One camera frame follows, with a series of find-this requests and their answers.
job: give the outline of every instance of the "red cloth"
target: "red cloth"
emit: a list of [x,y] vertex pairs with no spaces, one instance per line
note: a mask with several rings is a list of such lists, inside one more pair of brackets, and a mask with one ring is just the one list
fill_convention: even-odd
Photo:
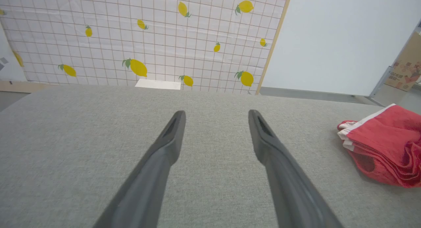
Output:
[[421,187],[421,116],[390,105],[359,122],[338,125],[357,167],[381,183]]

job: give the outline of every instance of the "gray upholstered table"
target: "gray upholstered table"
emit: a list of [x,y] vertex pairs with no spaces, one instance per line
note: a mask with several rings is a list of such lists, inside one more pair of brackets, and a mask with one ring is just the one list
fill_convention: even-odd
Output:
[[276,227],[247,112],[259,110],[345,227],[420,227],[421,190],[359,173],[336,135],[379,107],[155,90],[52,87],[0,112],[0,227],[91,227],[172,114],[185,137],[159,227]]

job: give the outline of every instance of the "lemon pattern backdrop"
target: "lemon pattern backdrop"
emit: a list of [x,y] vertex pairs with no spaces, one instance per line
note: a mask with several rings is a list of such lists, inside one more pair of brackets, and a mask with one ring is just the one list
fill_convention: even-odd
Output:
[[284,0],[0,0],[28,81],[255,94]]

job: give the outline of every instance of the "lemon print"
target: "lemon print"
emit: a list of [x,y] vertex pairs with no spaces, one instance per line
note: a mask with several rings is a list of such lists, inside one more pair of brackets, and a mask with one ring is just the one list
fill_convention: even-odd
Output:
[[85,33],[86,33],[86,36],[87,37],[92,36],[92,29],[90,28],[90,26],[86,25],[86,31],[85,31]]
[[179,77],[179,79],[184,81],[185,85],[187,85],[189,87],[193,86],[193,79],[188,77],[187,75],[182,75],[182,76]]
[[22,57],[16,51],[13,51],[13,54],[15,54],[15,57],[18,60],[19,65],[24,67],[24,61],[22,60]]
[[59,65],[59,68],[64,70],[64,72],[66,72],[66,74],[76,77],[76,71],[74,68],[68,66],[68,65]]
[[239,3],[239,5],[237,5],[237,8],[235,9],[235,15],[237,13],[241,14],[241,12],[248,13],[252,9],[254,9],[254,7],[251,1],[248,1],[248,0],[242,1],[241,3]]
[[145,25],[145,23],[143,23],[143,21],[142,20],[140,20],[140,19],[138,19],[137,20],[137,25],[141,28],[141,29],[143,29],[143,30],[146,30],[146,29],[148,29],[149,27],[147,26],[147,25]]
[[248,87],[251,87],[254,80],[253,75],[246,71],[236,72],[234,77],[237,77],[237,79],[241,78],[241,83]]
[[184,17],[190,17],[191,16],[191,14],[187,11],[187,6],[183,2],[179,3],[179,12]]
[[146,77],[146,74],[148,73],[148,70],[146,69],[146,66],[138,61],[138,60],[132,60],[132,59],[127,59],[127,60],[123,60],[123,65],[126,65],[127,68],[131,68],[133,73],[139,75],[139,76],[143,76]]
[[266,46],[267,46],[266,40],[265,40],[264,38],[262,38],[262,39],[260,40],[260,45],[261,45],[262,47],[266,47]]
[[214,52],[218,52],[218,51],[220,50],[220,48],[221,48],[221,44],[219,44],[219,42],[216,42],[216,45],[215,45],[215,47],[213,48],[213,51],[214,51]]

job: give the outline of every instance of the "white board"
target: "white board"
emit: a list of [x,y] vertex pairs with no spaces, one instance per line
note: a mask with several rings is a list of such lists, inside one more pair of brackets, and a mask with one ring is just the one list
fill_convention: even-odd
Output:
[[368,96],[421,19],[421,0],[290,0],[262,87]]
[[0,23],[0,80],[27,81]]

